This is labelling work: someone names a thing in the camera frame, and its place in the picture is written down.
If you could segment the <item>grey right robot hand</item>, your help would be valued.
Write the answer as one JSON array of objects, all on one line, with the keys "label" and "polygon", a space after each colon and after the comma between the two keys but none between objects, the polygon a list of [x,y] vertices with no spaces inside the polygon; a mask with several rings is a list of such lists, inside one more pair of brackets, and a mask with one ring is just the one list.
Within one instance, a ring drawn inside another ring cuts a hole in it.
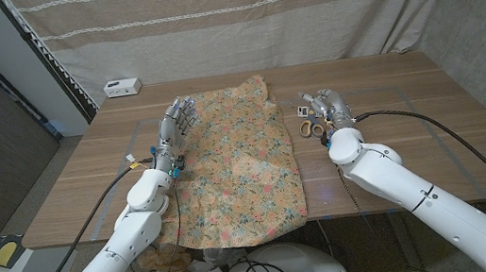
[{"label": "grey right robot hand", "polygon": [[342,97],[334,90],[321,89],[317,94],[299,92],[299,98],[311,105],[311,108],[327,119],[335,129],[352,128],[353,116]]}]

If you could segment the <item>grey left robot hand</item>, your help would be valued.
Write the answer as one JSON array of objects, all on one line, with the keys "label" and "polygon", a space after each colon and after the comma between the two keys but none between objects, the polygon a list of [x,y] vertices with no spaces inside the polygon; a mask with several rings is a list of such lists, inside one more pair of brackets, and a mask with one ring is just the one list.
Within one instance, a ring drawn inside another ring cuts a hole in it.
[{"label": "grey left robot hand", "polygon": [[171,175],[176,167],[176,160],[182,154],[188,131],[197,119],[194,100],[189,96],[176,97],[165,111],[159,122],[158,144],[153,153],[153,168]]}]

